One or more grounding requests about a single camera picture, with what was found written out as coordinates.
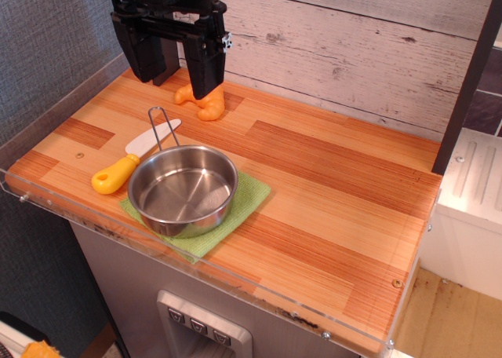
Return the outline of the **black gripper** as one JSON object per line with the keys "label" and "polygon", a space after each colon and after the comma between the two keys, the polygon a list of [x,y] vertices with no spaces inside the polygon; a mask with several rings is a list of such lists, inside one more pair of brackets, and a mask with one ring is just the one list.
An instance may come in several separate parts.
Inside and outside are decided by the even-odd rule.
{"label": "black gripper", "polygon": [[225,52],[232,42],[231,33],[224,27],[227,6],[222,1],[112,0],[112,4],[115,34],[141,82],[151,81],[166,69],[160,38],[185,45],[185,60],[197,100],[223,82]]}

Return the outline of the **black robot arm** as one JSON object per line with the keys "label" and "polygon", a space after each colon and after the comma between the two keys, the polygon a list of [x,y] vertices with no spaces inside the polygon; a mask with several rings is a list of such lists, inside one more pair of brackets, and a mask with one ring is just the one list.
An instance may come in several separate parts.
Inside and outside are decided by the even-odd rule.
{"label": "black robot arm", "polygon": [[141,82],[169,77],[171,56],[164,41],[181,43],[195,99],[224,80],[231,33],[224,27],[226,5],[220,0],[111,0],[118,42]]}

